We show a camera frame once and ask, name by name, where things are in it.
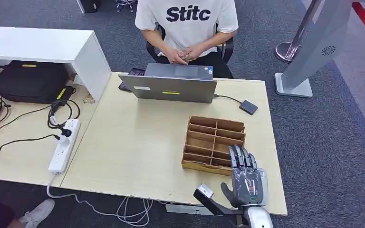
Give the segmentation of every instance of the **desk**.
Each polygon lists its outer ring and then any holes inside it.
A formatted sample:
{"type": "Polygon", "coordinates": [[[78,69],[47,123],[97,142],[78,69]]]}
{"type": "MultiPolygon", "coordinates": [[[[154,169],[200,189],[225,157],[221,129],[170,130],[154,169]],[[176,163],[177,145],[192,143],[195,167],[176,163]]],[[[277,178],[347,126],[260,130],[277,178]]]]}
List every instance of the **desk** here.
{"type": "Polygon", "coordinates": [[[215,192],[215,201],[231,208],[220,189],[221,182],[231,187],[230,177],[181,167],[188,118],[201,115],[245,123],[246,148],[268,174],[265,208],[287,215],[263,81],[219,79],[216,87],[219,95],[257,105],[253,116],[225,98],[215,98],[212,104],[137,99],[120,91],[120,83],[113,73],[62,188],[199,204],[192,194],[204,182],[215,192]]]}
{"type": "MultiPolygon", "coordinates": [[[[93,112],[97,104],[84,104],[83,99],[88,95],[88,91],[83,86],[73,85],[77,91],[70,99],[74,100],[81,109],[79,120],[81,126],[77,136],[71,159],[75,154],[77,146],[82,140],[83,134],[93,116],[93,112]]],[[[0,126],[13,120],[17,116],[48,106],[48,104],[31,104],[21,102],[10,102],[10,116],[6,121],[0,123],[0,126]]],[[[50,129],[47,127],[49,108],[36,113],[28,114],[19,118],[8,126],[0,130],[0,146],[4,143],[27,138],[39,138],[49,134],[60,134],[58,129],[50,129]]],[[[2,109],[1,118],[6,113],[6,109],[2,109]]],[[[56,119],[60,122],[68,118],[69,111],[66,106],[58,109],[56,119]]],[[[50,180],[51,173],[48,166],[52,155],[57,146],[57,140],[54,137],[33,142],[19,142],[7,145],[2,148],[0,153],[0,180],[15,181],[38,185],[47,185],[50,180]]],[[[59,186],[64,176],[58,176],[53,186],[59,186]]]]}

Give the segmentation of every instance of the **white cable on floor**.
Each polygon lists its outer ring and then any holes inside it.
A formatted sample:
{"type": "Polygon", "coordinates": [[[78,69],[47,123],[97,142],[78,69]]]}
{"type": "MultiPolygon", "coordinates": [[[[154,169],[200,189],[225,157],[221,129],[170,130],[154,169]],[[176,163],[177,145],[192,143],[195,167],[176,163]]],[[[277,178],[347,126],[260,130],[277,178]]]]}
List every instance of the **white cable on floor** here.
{"type": "Polygon", "coordinates": [[[117,217],[120,221],[122,221],[122,222],[124,222],[124,223],[127,223],[127,224],[129,224],[129,225],[131,225],[131,226],[133,226],[133,227],[143,227],[143,226],[146,226],[146,225],[149,223],[149,210],[150,210],[150,208],[152,208],[153,200],[151,201],[151,203],[150,203],[150,205],[149,205],[149,200],[148,200],[148,199],[142,199],[143,204],[144,204],[144,211],[141,211],[141,212],[139,212],[139,213],[137,213],[137,214],[134,214],[134,215],[128,215],[128,216],[127,216],[127,215],[126,215],[126,210],[127,210],[127,205],[128,205],[129,197],[125,197],[125,198],[122,200],[122,202],[121,202],[120,206],[118,207],[118,209],[117,209],[117,213],[116,213],[116,214],[103,213],[103,212],[100,212],[100,211],[96,210],[96,209],[95,209],[95,207],[94,207],[92,204],[90,204],[88,201],[86,201],[86,200],[82,200],[82,201],[80,201],[76,194],[67,194],[67,195],[61,195],[61,196],[54,196],[54,195],[52,195],[52,194],[49,192],[49,187],[51,187],[52,182],[54,181],[54,179],[55,179],[55,177],[56,177],[56,176],[57,176],[57,175],[55,175],[55,174],[54,174],[54,175],[52,176],[52,178],[51,178],[51,180],[50,180],[49,184],[47,185],[47,195],[48,195],[49,197],[54,198],[54,199],[59,199],[59,198],[64,198],[64,197],[68,197],[68,196],[74,196],[74,197],[75,197],[76,202],[78,202],[78,203],[86,203],[86,204],[87,204],[87,205],[89,205],[89,206],[93,209],[93,211],[94,211],[94,212],[96,212],[97,214],[100,214],[100,215],[108,215],[108,216],[115,216],[115,217],[117,217]],[[119,210],[121,209],[121,207],[122,207],[122,205],[124,204],[125,200],[126,200],[126,203],[125,203],[124,215],[122,216],[122,215],[119,215],[119,210]],[[138,215],[141,215],[141,214],[143,214],[143,215],[142,215],[142,217],[141,217],[138,221],[127,221],[127,220],[126,220],[127,218],[132,218],[132,217],[135,217],[135,216],[138,216],[138,215]],[[146,221],[144,224],[137,225],[137,223],[139,223],[140,221],[142,221],[145,217],[147,217],[147,221],[146,221]]]}

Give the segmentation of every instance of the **white t-shirt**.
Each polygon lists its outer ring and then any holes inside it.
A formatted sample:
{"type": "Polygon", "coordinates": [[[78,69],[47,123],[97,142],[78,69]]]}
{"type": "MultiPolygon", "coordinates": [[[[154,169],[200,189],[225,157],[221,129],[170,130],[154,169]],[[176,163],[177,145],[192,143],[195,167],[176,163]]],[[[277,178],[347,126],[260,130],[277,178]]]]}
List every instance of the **white t-shirt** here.
{"type": "MultiPolygon", "coordinates": [[[[139,0],[135,25],[140,30],[154,30],[158,22],[166,31],[165,43],[177,50],[202,43],[218,32],[238,29],[234,0],[139,0]]],[[[216,47],[200,57],[217,51],[216,47]]]]}

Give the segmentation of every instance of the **office chair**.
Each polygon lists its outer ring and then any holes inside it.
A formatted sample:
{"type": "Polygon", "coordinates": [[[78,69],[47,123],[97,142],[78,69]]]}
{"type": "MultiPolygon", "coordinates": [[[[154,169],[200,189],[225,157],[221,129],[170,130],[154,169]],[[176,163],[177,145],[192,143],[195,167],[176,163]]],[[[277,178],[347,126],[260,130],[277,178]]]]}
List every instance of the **office chair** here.
{"type": "MultiPolygon", "coordinates": [[[[164,28],[161,25],[158,25],[157,30],[161,31],[161,36],[162,36],[162,39],[164,40],[164,38],[166,37],[166,31],[164,30],[164,28]]],[[[218,53],[220,53],[220,55],[222,56],[223,60],[226,63],[228,63],[231,55],[233,54],[233,48],[234,48],[233,37],[230,38],[228,41],[226,41],[224,44],[217,46],[218,53]]],[[[147,49],[147,52],[149,52],[150,56],[152,56],[152,58],[154,60],[156,60],[156,62],[157,62],[158,56],[154,50],[154,46],[151,45],[149,42],[146,42],[146,49],[147,49]]]]}
{"type": "Polygon", "coordinates": [[[115,0],[115,3],[117,4],[117,12],[120,12],[122,10],[123,6],[129,6],[129,10],[131,12],[134,11],[134,8],[132,8],[132,4],[135,2],[138,2],[137,0],[115,0]]]}

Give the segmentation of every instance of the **gray carpet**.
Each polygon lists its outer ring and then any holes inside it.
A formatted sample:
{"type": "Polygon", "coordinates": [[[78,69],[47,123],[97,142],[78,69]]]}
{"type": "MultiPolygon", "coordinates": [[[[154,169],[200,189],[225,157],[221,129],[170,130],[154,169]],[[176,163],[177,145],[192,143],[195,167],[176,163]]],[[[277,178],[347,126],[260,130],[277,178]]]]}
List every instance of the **gray carpet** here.
{"type": "MultiPolygon", "coordinates": [[[[273,56],[290,40],[304,6],[289,0],[236,0],[240,32],[229,62],[236,78],[266,81],[288,216],[273,216],[276,228],[365,227],[365,119],[334,62],[311,79],[311,99],[278,96],[273,75],[287,66],[273,56]]],[[[116,13],[105,2],[95,14],[81,15],[74,0],[0,0],[0,26],[94,29],[113,70],[145,67],[152,61],[134,27],[134,14],[116,13]]],[[[69,190],[56,190],[67,193],[69,190]]],[[[101,210],[116,211],[122,198],[78,192],[101,210]]],[[[0,181],[0,200],[19,215],[46,198],[45,188],[0,181]]],[[[130,205],[139,211],[141,203],[130,205]]],[[[166,213],[159,203],[148,227],[229,227],[220,217],[166,213]]],[[[39,227],[128,227],[103,217],[72,198],[56,207],[39,227]]]]}

